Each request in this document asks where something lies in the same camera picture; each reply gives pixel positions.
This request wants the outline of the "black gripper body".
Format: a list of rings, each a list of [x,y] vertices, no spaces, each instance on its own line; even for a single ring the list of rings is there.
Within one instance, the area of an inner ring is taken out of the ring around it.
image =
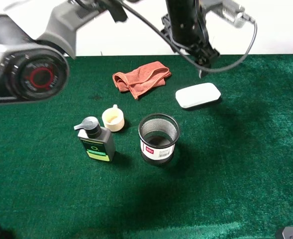
[[[167,0],[168,14],[162,17],[161,31],[178,48],[190,54],[199,65],[211,65],[219,52],[209,42],[205,12],[198,0]]]

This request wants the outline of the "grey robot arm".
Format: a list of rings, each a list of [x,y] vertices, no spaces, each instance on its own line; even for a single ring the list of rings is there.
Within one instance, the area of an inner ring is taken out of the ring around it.
[[[211,68],[219,52],[209,43],[205,10],[196,0],[169,0],[159,35],[173,51],[184,49]],[[103,12],[124,22],[130,7],[121,0],[69,0],[52,9],[45,31],[36,39],[11,17],[0,14],[0,104],[28,103],[57,95],[65,86],[75,56],[76,32]]]

